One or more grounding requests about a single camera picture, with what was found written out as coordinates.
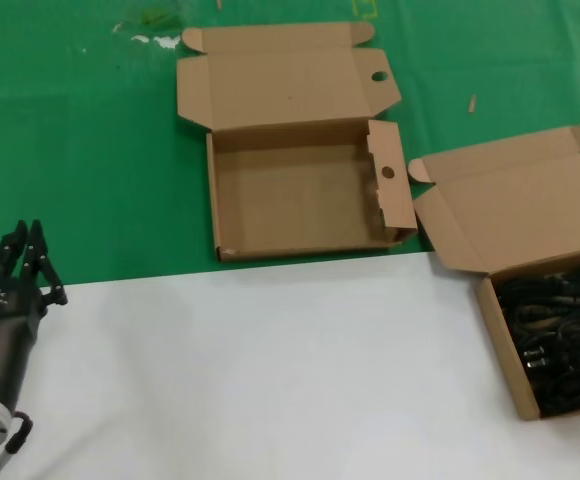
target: open cardboard box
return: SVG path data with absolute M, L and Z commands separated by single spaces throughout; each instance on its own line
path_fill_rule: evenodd
M 541 418 L 494 287 L 580 265 L 580 126 L 430 155 L 409 173 L 436 183 L 414 207 L 444 265 L 486 274 L 477 298 L 519 416 Z
M 208 127 L 222 260 L 388 248 L 416 232 L 385 53 L 369 23 L 186 29 L 179 115 Z

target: wood chip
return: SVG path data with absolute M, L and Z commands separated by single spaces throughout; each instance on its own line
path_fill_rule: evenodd
M 472 95 L 472 97 L 470 98 L 470 105 L 468 105 L 468 113 L 472 114 L 476 109 L 477 109 L 477 96 Z

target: small debris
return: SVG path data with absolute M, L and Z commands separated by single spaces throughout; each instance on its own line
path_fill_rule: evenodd
M 150 39 L 145 35 L 135 35 L 132 40 L 139 40 L 141 43 L 148 43 Z
M 181 41 L 180 36 L 176 37 L 154 37 L 154 41 L 159 43 L 161 48 L 175 48 Z
M 476 109 L 477 109 L 477 96 L 472 95 L 472 97 L 470 98 L 470 105 L 468 105 L 468 113 L 473 114 Z

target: hole in cardboard flap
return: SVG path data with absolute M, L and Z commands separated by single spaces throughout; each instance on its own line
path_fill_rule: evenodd
M 388 74 L 386 72 L 374 72 L 372 74 L 372 79 L 375 82 L 384 82 L 388 79 Z
M 394 178 L 394 170 L 392 170 L 390 167 L 383 167 L 381 169 L 381 175 L 386 178 Z

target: yellow mark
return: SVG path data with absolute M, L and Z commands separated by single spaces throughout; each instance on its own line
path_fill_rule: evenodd
M 363 3 L 363 4 L 370 5 L 370 8 L 372 8 L 372 10 L 369 12 L 366 11 L 360 15 L 360 13 L 359 13 L 359 1 L 361 1 L 361 3 Z M 352 0 L 352 10 L 354 11 L 355 17 L 361 16 L 361 18 L 366 19 L 366 20 L 379 17 L 379 10 L 377 8 L 377 0 Z

